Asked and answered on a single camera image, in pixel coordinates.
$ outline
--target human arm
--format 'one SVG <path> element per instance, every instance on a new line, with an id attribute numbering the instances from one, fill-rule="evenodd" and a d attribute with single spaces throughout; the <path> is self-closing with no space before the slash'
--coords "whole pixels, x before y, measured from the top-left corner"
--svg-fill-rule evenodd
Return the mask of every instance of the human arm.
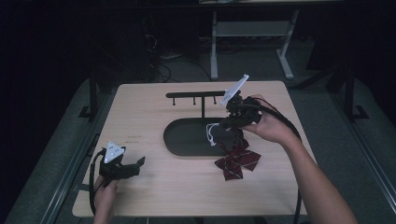
<path id="1" fill-rule="evenodd" d="M 271 108 L 259 98 L 261 105 Z M 289 156 L 304 205 L 312 223 L 357 223 L 349 206 L 323 172 L 315 164 L 301 140 L 283 122 L 263 112 L 258 124 L 243 128 L 261 138 L 279 143 Z"/>
<path id="2" fill-rule="evenodd" d="M 95 193 L 96 213 L 93 224 L 108 224 L 114 216 L 114 202 L 116 201 L 116 190 L 119 180 L 112 180 L 106 187 L 103 186 L 105 178 L 98 176 L 94 184 L 97 189 Z"/>

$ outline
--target gray carpet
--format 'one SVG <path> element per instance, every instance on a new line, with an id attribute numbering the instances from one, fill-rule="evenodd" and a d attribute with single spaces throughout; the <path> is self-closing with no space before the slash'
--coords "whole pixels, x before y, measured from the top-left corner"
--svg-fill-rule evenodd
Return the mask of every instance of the gray carpet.
<path id="1" fill-rule="evenodd" d="M 292 42 L 287 57 L 294 80 L 286 80 L 277 60 L 275 49 L 278 43 L 242 49 L 233 54 L 220 54 L 219 81 L 235 81 L 243 74 L 249 74 L 250 80 L 282 80 L 287 86 L 297 84 L 311 77 L 315 72 L 306 71 L 305 66 L 313 42 Z M 170 82 L 208 81 L 206 71 L 210 71 L 209 54 L 203 53 L 198 61 L 179 58 L 164 62 L 172 71 Z M 315 83 L 303 91 L 290 91 L 290 97 L 296 107 L 319 167 L 340 190 L 351 206 L 359 223 L 396 223 L 396 216 L 386 201 L 381 189 L 373 178 L 366 159 L 355 138 L 347 127 L 343 116 L 337 109 L 332 96 L 325 91 L 327 78 Z M 370 119 L 359 120 L 357 125 L 368 141 L 389 179 L 396 182 L 396 172 L 392 161 L 396 158 L 396 132 L 369 90 L 357 82 L 356 103 L 362 105 Z M 56 187 L 64 175 L 69 160 L 77 146 L 88 145 L 96 133 L 100 133 L 106 120 L 106 113 L 114 97 L 112 94 L 100 94 L 100 111 L 94 122 L 78 118 L 78 113 L 89 103 L 88 83 L 85 82 L 70 103 L 64 118 L 52 136 L 49 144 L 26 184 L 20 198 L 8 216 L 7 223 L 39 223 L 46 212 L 50 199 L 56 193 Z M 71 209 L 77 197 L 77 186 L 87 171 L 90 158 L 80 165 L 74 184 L 70 186 L 59 213 L 55 214 L 55 223 L 92 223 L 91 218 L 72 215 Z M 270 224 L 291 223 L 291 216 L 266 217 Z M 116 217 L 112 223 L 147 223 L 146 218 Z M 149 223 L 195 223 L 190 217 L 155 217 Z M 215 223 L 254 223 L 253 217 L 207 217 L 206 224 Z"/>

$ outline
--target left hand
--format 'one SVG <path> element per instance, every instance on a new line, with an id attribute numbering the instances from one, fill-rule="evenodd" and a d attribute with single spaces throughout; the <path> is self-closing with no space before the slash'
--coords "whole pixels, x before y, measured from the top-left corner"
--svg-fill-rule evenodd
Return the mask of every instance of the left hand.
<path id="1" fill-rule="evenodd" d="M 105 178 L 98 176 L 94 184 L 96 214 L 93 223 L 109 223 L 114 216 L 114 202 L 119 180 L 112 180 L 107 187 L 103 186 Z"/>

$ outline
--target bow tie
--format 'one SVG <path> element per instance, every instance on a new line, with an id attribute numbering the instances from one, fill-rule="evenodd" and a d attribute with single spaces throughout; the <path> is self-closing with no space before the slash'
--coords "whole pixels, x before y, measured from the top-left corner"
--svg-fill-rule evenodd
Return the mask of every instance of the bow tie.
<path id="1" fill-rule="evenodd" d="M 225 180 L 243 179 L 241 166 L 253 171 L 260 159 L 260 154 L 246 150 L 249 146 L 245 138 L 233 142 L 233 150 L 227 150 L 223 143 L 218 145 L 227 153 L 227 156 L 215 161 L 215 164 L 223 170 Z"/>

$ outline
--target dark background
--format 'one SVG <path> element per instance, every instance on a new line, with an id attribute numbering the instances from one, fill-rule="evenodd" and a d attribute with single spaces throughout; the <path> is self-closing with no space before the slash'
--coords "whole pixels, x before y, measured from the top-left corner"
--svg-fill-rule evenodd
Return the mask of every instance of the dark background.
<path id="1" fill-rule="evenodd" d="M 132 6 L 134 2 L 112 4 Z M 194 47 L 197 37 L 210 36 L 210 28 L 200 23 L 211 20 L 210 12 L 157 12 L 154 27 L 142 24 L 144 13 L 97 13 L 78 7 L 78 3 L 60 0 L 0 2 L 0 222 L 18 198 L 73 94 L 92 71 L 101 91 L 121 83 L 150 82 L 155 71 L 149 64 L 156 59 L 145 50 L 144 33 L 158 36 L 160 49 L 180 48 L 192 57 L 199 53 Z M 326 69 L 347 60 L 396 124 L 394 9 L 387 1 L 348 1 L 332 10 L 308 8 L 301 11 L 293 38 L 317 40 L 309 69 Z"/>

